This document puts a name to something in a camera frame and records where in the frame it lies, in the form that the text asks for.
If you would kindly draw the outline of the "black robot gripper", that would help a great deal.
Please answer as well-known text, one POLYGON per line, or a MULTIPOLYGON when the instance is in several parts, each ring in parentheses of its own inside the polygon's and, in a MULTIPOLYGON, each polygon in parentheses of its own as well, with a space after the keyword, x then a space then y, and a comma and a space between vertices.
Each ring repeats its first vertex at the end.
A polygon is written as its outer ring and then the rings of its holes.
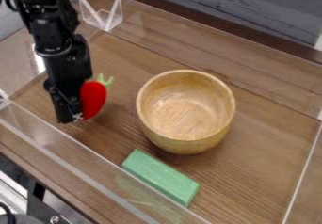
POLYGON ((80 87, 92 77, 88 44, 76 34, 80 21, 71 0, 0 0, 16 12, 44 59, 56 120, 83 120, 80 87))

